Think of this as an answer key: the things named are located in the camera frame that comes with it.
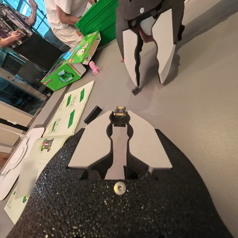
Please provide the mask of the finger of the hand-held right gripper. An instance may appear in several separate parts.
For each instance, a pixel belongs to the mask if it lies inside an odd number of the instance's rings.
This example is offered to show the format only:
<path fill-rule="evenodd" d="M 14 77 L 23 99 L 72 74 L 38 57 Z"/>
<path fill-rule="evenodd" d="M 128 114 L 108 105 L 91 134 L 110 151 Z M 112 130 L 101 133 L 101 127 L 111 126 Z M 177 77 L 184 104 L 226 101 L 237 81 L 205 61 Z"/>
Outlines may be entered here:
<path fill-rule="evenodd" d="M 159 81 L 163 84 L 169 74 L 176 46 L 173 38 L 172 9 L 165 11 L 157 18 L 151 32 L 157 46 Z"/>
<path fill-rule="evenodd" d="M 123 31 L 124 63 L 136 87 L 140 85 L 139 66 L 142 46 L 143 40 L 139 33 L 135 33 L 133 30 Z"/>

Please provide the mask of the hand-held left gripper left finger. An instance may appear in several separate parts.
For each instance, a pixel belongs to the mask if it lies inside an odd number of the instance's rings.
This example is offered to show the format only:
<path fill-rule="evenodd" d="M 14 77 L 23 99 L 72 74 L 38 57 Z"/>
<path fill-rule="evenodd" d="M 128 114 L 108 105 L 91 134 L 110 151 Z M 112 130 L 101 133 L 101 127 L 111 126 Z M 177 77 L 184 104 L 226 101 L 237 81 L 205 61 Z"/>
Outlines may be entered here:
<path fill-rule="evenodd" d="M 112 111 L 107 111 L 90 122 L 78 142 L 68 167 L 96 170 L 106 176 L 113 164 Z"/>

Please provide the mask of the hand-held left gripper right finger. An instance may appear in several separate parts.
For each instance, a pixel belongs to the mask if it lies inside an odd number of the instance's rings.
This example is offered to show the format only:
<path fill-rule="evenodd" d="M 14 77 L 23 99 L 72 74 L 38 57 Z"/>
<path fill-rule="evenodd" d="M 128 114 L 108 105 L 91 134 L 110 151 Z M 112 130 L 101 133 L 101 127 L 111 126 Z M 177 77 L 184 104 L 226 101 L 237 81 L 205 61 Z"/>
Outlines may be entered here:
<path fill-rule="evenodd" d="M 140 175 L 172 169 L 172 164 L 154 127 L 132 111 L 127 112 L 126 168 Z"/>

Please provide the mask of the tan and black brick assembly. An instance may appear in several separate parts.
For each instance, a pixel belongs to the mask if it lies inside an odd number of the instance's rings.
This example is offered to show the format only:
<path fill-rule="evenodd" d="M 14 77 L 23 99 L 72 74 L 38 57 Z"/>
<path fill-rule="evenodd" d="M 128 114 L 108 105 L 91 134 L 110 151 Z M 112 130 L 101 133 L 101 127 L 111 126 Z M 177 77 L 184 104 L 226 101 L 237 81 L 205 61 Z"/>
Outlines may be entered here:
<path fill-rule="evenodd" d="M 117 106 L 113 115 L 114 127 L 126 127 L 127 115 L 125 106 Z"/>

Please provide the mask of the grey desk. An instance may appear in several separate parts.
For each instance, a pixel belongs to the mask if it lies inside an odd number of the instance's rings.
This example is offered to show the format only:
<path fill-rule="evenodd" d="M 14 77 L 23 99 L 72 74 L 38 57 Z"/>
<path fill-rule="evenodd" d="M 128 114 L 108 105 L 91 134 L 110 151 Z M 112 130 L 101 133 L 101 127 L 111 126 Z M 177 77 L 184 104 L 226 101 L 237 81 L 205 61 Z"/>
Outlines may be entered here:
<path fill-rule="evenodd" d="M 95 63 L 84 77 L 53 93 L 29 129 L 53 117 L 64 94 L 95 81 L 76 131 L 98 105 L 103 111 L 126 106 L 159 129 L 193 163 L 204 180 L 216 209 L 234 237 L 238 237 L 238 1 L 189 0 L 183 17 L 185 30 L 178 42 L 170 74 L 160 84 L 153 42 L 143 45 L 140 78 L 134 87 L 121 63 L 116 39 L 98 49 Z"/>

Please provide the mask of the person's right hand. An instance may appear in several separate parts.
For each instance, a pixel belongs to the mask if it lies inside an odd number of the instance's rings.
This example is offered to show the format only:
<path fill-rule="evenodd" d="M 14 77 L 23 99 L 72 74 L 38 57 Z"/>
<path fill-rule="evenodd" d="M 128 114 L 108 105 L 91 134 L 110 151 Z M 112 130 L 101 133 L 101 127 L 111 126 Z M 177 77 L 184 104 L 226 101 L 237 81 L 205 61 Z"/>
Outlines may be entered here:
<path fill-rule="evenodd" d="M 140 34 L 141 39 L 143 40 L 144 43 L 153 42 L 152 35 L 147 35 L 146 33 L 144 33 L 143 30 L 139 30 L 139 34 Z"/>

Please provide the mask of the long black brick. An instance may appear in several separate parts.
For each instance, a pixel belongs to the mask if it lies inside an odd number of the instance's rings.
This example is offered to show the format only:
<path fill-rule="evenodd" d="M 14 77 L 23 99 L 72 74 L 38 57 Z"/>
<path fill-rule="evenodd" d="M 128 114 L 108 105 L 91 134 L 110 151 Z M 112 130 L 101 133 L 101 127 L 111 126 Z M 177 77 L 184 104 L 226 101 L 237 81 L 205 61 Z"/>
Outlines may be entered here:
<path fill-rule="evenodd" d="M 95 108 L 90 112 L 90 114 L 84 120 L 84 123 L 88 125 L 93 120 L 95 120 L 101 112 L 102 112 L 102 109 L 99 106 L 95 106 Z"/>

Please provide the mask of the green stacked plastic bins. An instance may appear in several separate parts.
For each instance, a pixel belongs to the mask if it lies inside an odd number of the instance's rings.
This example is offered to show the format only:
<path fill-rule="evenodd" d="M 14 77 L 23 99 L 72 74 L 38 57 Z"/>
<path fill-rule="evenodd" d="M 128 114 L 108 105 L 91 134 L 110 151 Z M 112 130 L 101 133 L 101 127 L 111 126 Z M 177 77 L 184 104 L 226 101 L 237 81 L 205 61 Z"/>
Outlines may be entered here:
<path fill-rule="evenodd" d="M 99 0 L 75 24 L 79 31 L 86 36 L 97 30 L 100 32 L 101 47 L 116 38 L 116 8 L 118 0 Z"/>

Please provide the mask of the pink brick figure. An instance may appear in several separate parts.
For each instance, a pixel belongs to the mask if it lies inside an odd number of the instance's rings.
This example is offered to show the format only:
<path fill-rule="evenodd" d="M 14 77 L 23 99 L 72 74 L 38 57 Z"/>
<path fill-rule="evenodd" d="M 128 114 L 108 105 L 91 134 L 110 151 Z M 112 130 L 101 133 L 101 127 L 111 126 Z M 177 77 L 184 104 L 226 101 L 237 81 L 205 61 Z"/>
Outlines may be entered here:
<path fill-rule="evenodd" d="M 90 61 L 89 63 L 90 68 L 93 70 L 94 75 L 97 75 L 99 73 L 99 67 L 95 65 L 93 61 Z"/>

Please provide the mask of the open instruction booklet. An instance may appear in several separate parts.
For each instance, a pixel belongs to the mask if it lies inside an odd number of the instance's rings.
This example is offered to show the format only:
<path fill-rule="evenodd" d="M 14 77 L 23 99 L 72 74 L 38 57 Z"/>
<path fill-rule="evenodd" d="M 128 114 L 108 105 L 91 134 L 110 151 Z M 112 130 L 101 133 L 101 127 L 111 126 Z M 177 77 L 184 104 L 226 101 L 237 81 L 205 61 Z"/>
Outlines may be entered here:
<path fill-rule="evenodd" d="M 94 83 L 92 81 L 64 96 L 43 137 L 34 142 L 30 154 L 23 159 L 23 162 L 27 162 L 27 159 L 36 160 L 37 177 L 66 140 L 75 134 Z"/>

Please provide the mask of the green toy brick box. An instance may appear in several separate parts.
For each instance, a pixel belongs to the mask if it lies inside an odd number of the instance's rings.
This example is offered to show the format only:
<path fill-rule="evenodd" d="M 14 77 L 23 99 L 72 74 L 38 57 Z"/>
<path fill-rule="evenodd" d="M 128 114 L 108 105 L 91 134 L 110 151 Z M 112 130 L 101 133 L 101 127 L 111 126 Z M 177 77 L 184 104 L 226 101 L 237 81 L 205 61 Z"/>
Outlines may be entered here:
<path fill-rule="evenodd" d="M 100 41 L 99 30 L 87 34 L 77 46 L 58 58 L 41 83 L 56 91 L 79 80 L 85 73 Z"/>

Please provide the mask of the beige low cabinet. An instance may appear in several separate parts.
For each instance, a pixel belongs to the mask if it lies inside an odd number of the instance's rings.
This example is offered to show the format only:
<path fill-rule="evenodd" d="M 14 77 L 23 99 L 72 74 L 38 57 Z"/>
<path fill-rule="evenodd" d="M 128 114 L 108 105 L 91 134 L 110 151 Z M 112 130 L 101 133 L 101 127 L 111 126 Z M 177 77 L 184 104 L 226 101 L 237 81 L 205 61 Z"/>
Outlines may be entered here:
<path fill-rule="evenodd" d="M 5 120 L 16 121 L 18 124 L 27 127 L 34 116 L 1 101 L 0 117 Z M 18 138 L 19 135 L 17 134 L 0 129 L 1 145 L 11 148 Z"/>

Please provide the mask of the black office chair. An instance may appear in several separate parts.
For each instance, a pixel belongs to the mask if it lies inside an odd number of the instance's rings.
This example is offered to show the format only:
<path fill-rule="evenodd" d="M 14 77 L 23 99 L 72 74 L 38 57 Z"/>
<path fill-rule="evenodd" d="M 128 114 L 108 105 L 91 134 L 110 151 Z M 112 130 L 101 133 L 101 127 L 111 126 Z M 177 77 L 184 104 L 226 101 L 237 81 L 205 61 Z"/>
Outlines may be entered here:
<path fill-rule="evenodd" d="M 34 32 L 23 43 L 13 48 L 13 51 L 46 71 L 50 71 L 58 58 L 64 53 Z"/>

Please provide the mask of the white rounded base plate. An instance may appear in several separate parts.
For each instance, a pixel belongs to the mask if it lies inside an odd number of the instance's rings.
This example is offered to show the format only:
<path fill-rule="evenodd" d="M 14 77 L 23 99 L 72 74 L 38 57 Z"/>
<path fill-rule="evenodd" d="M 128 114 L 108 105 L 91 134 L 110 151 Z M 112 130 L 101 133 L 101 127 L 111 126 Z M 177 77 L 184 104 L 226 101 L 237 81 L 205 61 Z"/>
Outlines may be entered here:
<path fill-rule="evenodd" d="M 4 200 L 5 197 L 11 191 L 15 184 L 21 169 L 23 159 L 29 157 L 34 142 L 41 138 L 44 133 L 44 128 L 31 129 L 22 142 L 19 144 L 16 151 L 12 154 L 9 162 L 0 173 L 0 200 Z"/>

